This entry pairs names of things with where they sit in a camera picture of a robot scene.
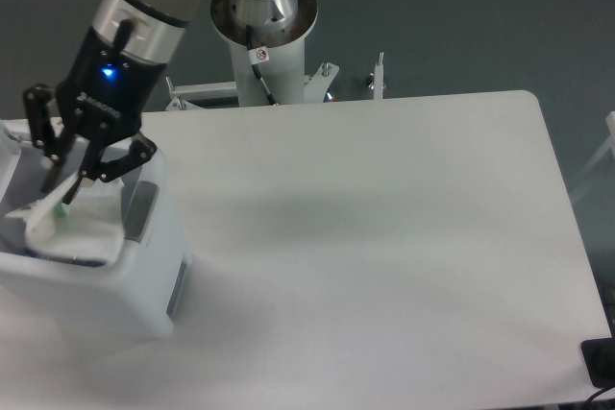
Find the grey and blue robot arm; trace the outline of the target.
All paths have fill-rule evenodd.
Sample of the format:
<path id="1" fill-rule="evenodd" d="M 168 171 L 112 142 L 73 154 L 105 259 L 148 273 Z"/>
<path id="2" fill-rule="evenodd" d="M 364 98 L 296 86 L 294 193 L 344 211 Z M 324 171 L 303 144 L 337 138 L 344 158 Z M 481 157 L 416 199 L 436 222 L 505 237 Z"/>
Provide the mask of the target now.
<path id="1" fill-rule="evenodd" d="M 55 188 L 77 138 L 86 141 L 79 180 L 112 181 L 154 156 L 141 115 L 200 2 L 102 0 L 67 77 L 24 91 L 32 144 L 51 163 L 43 193 Z M 316 0 L 211 0 L 210 14 L 230 46 L 240 105 L 307 100 Z"/>

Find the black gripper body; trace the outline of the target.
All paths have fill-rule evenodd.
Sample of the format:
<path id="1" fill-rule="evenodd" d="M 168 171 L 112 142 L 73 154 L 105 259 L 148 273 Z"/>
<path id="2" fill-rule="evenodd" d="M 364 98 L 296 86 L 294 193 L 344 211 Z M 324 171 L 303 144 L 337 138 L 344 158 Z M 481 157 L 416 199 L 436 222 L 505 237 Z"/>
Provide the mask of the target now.
<path id="1" fill-rule="evenodd" d="M 139 131 L 141 113 L 165 65 L 128 53 L 134 32 L 134 22 L 121 22 L 111 40 L 87 31 L 67 77 L 55 89 L 62 138 L 92 140 L 105 124 L 101 138 L 109 146 Z"/>

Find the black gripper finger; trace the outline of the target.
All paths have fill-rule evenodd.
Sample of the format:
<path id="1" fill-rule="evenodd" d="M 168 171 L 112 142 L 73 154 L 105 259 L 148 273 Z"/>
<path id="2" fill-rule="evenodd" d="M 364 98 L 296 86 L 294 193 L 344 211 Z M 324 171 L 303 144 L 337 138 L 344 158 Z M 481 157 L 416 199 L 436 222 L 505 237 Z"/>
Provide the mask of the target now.
<path id="1" fill-rule="evenodd" d="M 142 132 L 137 132 L 131 137 L 128 151 L 123 157 L 104 161 L 106 150 L 119 140 L 111 121 L 95 123 L 93 129 L 87 134 L 82 134 L 82 137 L 88 141 L 86 153 L 77 170 L 77 179 L 62 197 L 61 201 L 66 205 L 71 204 L 83 180 L 100 180 L 107 183 L 119 179 L 147 163 L 158 150 L 152 140 Z"/>
<path id="2" fill-rule="evenodd" d="M 49 112 L 49 105 L 56 99 L 55 89 L 45 84 L 35 84 L 26 88 L 22 96 L 31 141 L 52 163 L 41 187 L 43 193 L 49 193 L 54 189 L 74 145 L 76 131 L 82 122 L 82 107 L 68 106 L 68 111 L 63 111 L 61 104 L 58 104 L 62 130 L 60 135 L 56 135 Z"/>

